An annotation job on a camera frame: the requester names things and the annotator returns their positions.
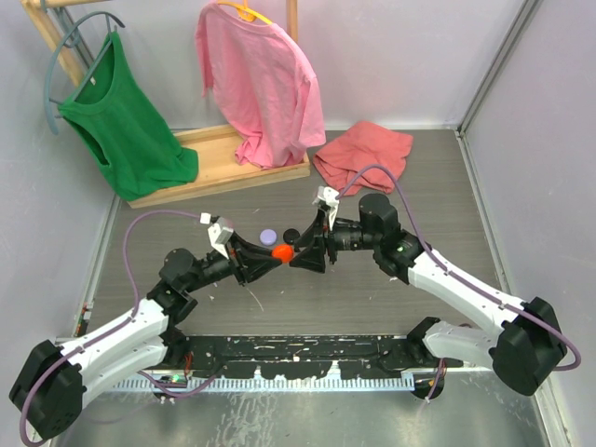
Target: wooden rack base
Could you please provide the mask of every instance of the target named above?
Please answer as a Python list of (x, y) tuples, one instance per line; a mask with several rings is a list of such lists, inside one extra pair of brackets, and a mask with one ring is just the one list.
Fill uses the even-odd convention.
[(198, 177), (191, 183), (160, 189), (129, 202), (131, 208), (151, 207), (187, 198), (208, 196), (262, 184), (299, 179), (310, 175), (310, 160), (283, 168), (260, 169), (236, 162), (242, 138), (230, 125), (187, 130), (175, 134), (182, 146), (198, 152)]

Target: gray hanger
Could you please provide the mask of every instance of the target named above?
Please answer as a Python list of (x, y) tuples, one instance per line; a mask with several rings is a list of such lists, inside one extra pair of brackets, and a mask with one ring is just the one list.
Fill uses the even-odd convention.
[[(52, 73), (54, 71), (54, 67), (56, 66), (56, 62), (58, 61), (58, 56), (60, 55), (62, 47), (66, 46), (66, 42), (71, 38), (71, 35), (78, 33), (78, 27), (81, 25), (81, 23), (83, 23), (85, 20), (90, 19), (91, 17), (97, 16), (97, 15), (105, 16), (105, 23), (108, 27), (108, 36), (110, 35), (110, 32), (111, 32), (110, 19), (114, 19), (114, 21), (120, 28), (125, 28), (124, 23), (122, 23), (122, 21), (118, 17), (116, 17), (114, 14), (110, 14), (109, 12), (104, 12), (104, 11), (95, 11), (95, 12), (91, 12), (90, 14), (87, 14), (87, 16), (77, 20), (74, 23), (74, 25), (72, 26), (72, 28), (61, 39), (60, 43), (54, 50), (54, 54), (52, 54), (52, 57), (49, 60), (49, 66), (46, 71), (46, 82), (44, 85), (44, 109), (46, 110), (46, 120), (47, 120), (47, 124), (49, 125), (49, 128), (51, 129), (51, 131), (54, 135), (58, 135), (58, 126), (56, 125), (55, 118), (60, 117), (60, 116), (59, 115), (54, 116), (54, 114), (52, 114), (52, 108), (51, 108), (50, 103), (54, 102), (55, 104), (61, 104), (61, 102), (49, 97), (49, 86), (51, 84)], [(78, 95), (81, 93), (81, 91), (83, 90), (83, 87), (87, 84), (87, 82), (89, 82), (89, 79), (93, 76), (93, 73), (97, 69), (97, 66), (100, 64), (100, 61), (102, 60), (103, 56), (105, 55), (105, 53), (107, 52), (108, 48), (111, 45), (112, 45), (112, 37), (110, 36), (109, 42), (105, 45), (105, 47), (102, 48), (102, 51), (100, 51), (100, 54), (97, 55), (97, 58), (95, 58), (95, 61), (91, 64), (91, 66), (87, 70), (87, 73), (85, 74), (85, 77), (81, 81), (80, 85), (74, 91), (73, 100), (76, 100), (76, 98), (78, 98)]]

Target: red cloth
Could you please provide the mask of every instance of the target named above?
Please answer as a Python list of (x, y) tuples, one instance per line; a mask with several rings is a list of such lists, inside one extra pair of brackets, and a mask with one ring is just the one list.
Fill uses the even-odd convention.
[[(368, 121), (348, 129), (341, 137), (325, 144), (313, 163), (325, 182), (341, 191), (354, 174), (372, 163), (388, 168), (398, 179), (406, 168), (405, 157), (412, 149), (413, 136), (382, 128)], [(370, 169), (345, 194), (355, 195), (362, 186), (390, 193), (395, 185), (379, 169)]]

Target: green clothing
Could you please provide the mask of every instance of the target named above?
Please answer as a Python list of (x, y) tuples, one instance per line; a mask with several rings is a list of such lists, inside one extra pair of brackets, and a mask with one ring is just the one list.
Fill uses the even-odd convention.
[(132, 77), (118, 33), (76, 101), (58, 107), (84, 140), (105, 179), (125, 200), (192, 182), (195, 151), (180, 146)]

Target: white wall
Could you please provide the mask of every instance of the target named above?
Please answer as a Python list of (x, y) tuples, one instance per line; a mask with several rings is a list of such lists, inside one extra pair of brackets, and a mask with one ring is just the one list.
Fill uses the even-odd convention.
[(544, 2), (468, 133), (508, 279), (557, 311), (583, 364), (554, 374), (594, 445), (596, 3)]
[[(127, 0), (109, 10), (139, 84), (175, 128), (223, 123), (201, 99), (194, 31), (206, 0)], [(318, 74), (328, 128), (459, 124), (522, 0), (301, 0), (299, 43)], [(285, 0), (251, 0), (285, 27)], [(97, 32), (105, 27), (97, 20)]]
[[(0, 445), (16, 446), (8, 391), (35, 345), (73, 328), (113, 193), (75, 133), (47, 127), (50, 54), (20, 3), (1, 2), (0, 16)], [(60, 97), (67, 82), (56, 75)]]

